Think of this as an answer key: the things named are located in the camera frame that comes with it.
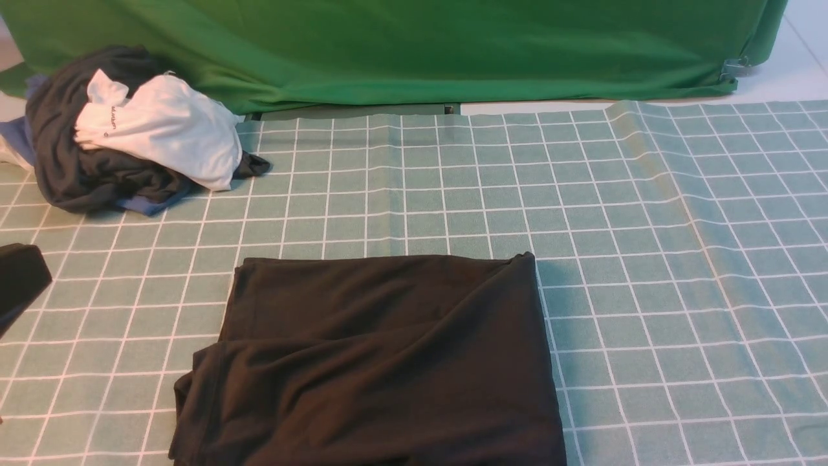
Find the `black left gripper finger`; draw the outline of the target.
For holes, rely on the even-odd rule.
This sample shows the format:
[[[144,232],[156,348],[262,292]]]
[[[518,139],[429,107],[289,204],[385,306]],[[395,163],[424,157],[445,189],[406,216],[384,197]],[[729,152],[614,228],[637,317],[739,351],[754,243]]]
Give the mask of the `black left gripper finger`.
[[[1,247],[1,336],[52,283],[52,274],[36,245]]]

